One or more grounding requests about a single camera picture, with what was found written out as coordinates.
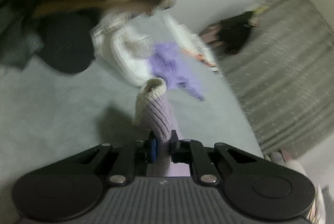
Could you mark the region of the lilac knit sweater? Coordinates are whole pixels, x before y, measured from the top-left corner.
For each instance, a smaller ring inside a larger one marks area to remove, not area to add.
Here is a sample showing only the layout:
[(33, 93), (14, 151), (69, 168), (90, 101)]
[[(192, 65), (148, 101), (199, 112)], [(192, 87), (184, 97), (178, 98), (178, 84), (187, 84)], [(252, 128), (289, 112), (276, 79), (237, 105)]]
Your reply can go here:
[(166, 83), (161, 78), (146, 81), (141, 87), (135, 104), (133, 124), (150, 130), (147, 175), (152, 177), (190, 176), (185, 163), (172, 163), (170, 141), (172, 132), (183, 136), (178, 127), (167, 97)]

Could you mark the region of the grey duvet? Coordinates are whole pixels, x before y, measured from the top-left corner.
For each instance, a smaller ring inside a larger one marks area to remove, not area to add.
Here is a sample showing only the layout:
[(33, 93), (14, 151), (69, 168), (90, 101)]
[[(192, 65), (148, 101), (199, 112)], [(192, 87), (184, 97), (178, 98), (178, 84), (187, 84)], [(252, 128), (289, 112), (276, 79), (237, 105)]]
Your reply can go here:
[[(268, 161), (274, 162), (283, 167), (287, 167), (296, 172), (299, 172), (307, 177), (305, 169), (302, 165), (295, 159), (292, 159), (291, 155), (285, 150), (279, 150), (278, 152), (272, 152), (270, 155), (265, 156), (265, 159)], [(315, 198), (311, 205), (311, 209), (309, 210), (306, 219), (311, 223), (326, 223), (326, 209), (323, 191), (320, 185), (314, 184), (315, 187)]]

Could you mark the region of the grey bed sheet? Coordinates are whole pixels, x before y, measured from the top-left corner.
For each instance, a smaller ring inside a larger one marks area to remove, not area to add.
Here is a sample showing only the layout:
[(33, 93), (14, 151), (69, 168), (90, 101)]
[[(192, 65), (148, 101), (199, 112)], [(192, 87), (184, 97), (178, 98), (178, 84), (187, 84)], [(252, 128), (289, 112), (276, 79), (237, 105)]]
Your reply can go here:
[[(166, 94), (183, 138), (205, 146), (225, 142), (261, 156), (250, 124), (225, 78), (182, 53), (204, 101), (180, 89)], [(150, 130), (133, 124), (139, 87), (103, 61), (84, 72), (59, 74), (34, 58), (1, 79), (1, 223), (18, 214), (11, 189), (23, 174), (101, 143), (120, 147)]]

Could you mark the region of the grey star-patterned curtain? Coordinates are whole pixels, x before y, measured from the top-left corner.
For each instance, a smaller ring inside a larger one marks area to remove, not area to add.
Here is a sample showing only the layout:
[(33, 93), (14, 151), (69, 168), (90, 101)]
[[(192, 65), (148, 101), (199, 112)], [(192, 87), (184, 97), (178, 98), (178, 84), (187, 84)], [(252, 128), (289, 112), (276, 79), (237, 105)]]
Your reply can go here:
[(277, 0), (219, 64), (263, 153), (300, 157), (332, 134), (333, 30), (308, 0)]

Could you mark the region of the white crumpled garment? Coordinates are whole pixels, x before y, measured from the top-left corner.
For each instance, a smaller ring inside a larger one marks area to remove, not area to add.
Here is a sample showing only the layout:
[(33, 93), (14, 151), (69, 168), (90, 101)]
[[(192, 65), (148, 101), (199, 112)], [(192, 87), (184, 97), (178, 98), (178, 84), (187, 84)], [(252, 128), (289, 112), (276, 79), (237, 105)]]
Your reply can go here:
[(116, 70), (135, 87), (153, 78), (148, 59), (153, 56), (153, 42), (130, 24), (131, 14), (111, 9), (103, 12), (91, 30), (95, 56)]

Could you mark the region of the black hanging garment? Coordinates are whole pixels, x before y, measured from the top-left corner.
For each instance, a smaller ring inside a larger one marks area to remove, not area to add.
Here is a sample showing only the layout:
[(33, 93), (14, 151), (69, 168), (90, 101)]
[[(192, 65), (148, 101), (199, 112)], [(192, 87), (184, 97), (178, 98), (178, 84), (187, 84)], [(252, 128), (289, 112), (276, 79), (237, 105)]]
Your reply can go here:
[(253, 29), (259, 24), (255, 12), (246, 11), (209, 25), (201, 31), (200, 38), (211, 47), (223, 47), (225, 54), (235, 55), (246, 45)]

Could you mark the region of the white papers and booklets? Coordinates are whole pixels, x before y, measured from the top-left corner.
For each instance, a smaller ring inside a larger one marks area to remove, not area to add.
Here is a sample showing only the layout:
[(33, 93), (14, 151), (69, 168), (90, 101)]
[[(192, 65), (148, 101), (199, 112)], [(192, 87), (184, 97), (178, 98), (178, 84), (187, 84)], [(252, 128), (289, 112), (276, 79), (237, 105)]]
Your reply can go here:
[(184, 53), (205, 64), (211, 71), (219, 71), (210, 48), (203, 42), (198, 34), (192, 33), (184, 24), (178, 23), (178, 21), (169, 14), (165, 14), (162, 19)]

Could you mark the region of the purple crumpled garment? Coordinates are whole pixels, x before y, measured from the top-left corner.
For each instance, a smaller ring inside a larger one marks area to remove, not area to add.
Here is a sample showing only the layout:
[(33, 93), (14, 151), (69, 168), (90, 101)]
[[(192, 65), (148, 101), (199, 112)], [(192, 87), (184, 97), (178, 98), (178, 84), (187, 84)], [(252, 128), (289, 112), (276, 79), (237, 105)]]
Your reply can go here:
[(151, 73), (162, 78), (167, 90), (180, 89), (191, 97), (204, 101), (201, 87), (186, 61), (177, 43), (160, 43), (154, 46), (154, 52), (148, 59)]

